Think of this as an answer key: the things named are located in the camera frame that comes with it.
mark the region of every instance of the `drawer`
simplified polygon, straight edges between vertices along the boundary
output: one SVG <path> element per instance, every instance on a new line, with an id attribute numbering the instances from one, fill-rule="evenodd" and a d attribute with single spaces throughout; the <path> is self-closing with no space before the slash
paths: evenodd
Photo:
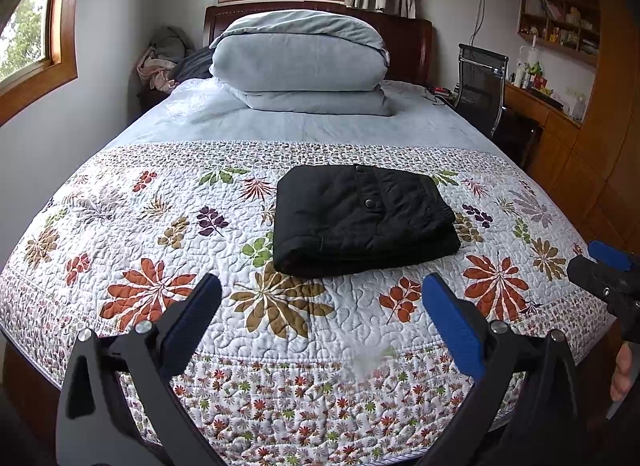
<path id="1" fill-rule="evenodd" d="M 534 119 L 540 126 L 546 125 L 549 109 L 543 104 L 538 103 L 533 97 L 527 96 L 523 91 L 505 85 L 504 103 L 511 110 Z"/>
<path id="2" fill-rule="evenodd" d="M 574 147 L 575 140 L 580 133 L 580 129 L 576 125 L 556 112 L 549 112 L 545 129 L 558 137 L 567 148 Z"/>

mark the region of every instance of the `bed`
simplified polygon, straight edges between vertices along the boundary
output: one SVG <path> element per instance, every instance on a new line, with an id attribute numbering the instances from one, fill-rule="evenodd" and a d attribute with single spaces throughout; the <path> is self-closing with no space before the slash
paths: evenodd
<path id="1" fill-rule="evenodd" d="M 420 300 L 438 271 L 514 331 L 565 332 L 581 360 L 608 330 L 604 304 L 566 279 L 584 240 L 545 192 L 424 89 L 431 24 L 325 2 L 210 7 L 204 43 L 242 14 L 317 8 L 371 23 L 391 55 L 393 116 L 251 110 L 214 79 L 181 84 L 54 194 L 0 275 L 0 327 L 39 381 L 60 388 L 77 332 L 157 319 L 206 272 L 224 291 L 172 386 L 228 464 L 394 464 L 433 443 L 471 387 Z M 453 256 L 322 280 L 270 263 L 276 183 L 302 163 L 430 175 L 456 212 Z M 283 306 L 272 318 L 263 301 Z M 513 409 L 516 374 L 497 424 Z M 50 386 L 28 383 L 33 397 Z M 122 376 L 145 438 L 155 439 Z"/>

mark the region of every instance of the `window glass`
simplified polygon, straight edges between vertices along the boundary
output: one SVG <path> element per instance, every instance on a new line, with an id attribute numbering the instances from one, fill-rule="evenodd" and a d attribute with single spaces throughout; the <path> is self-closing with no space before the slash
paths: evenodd
<path id="1" fill-rule="evenodd" d="M 20 0 L 0 35 L 0 80 L 46 56 L 47 0 Z"/>

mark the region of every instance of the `black jacket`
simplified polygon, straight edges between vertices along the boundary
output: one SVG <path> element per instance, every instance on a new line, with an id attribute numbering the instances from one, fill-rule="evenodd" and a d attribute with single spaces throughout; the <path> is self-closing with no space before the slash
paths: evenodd
<path id="1" fill-rule="evenodd" d="M 427 175 L 296 166 L 278 182 L 273 265 L 322 277 L 421 263 L 460 248 L 454 220 Z"/>

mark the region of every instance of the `mesh chair back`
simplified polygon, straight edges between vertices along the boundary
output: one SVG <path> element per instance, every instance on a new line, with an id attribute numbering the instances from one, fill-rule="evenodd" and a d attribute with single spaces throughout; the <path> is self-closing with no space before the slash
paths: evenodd
<path id="1" fill-rule="evenodd" d="M 509 58 L 460 44 L 460 89 L 454 109 L 491 139 L 500 122 Z"/>

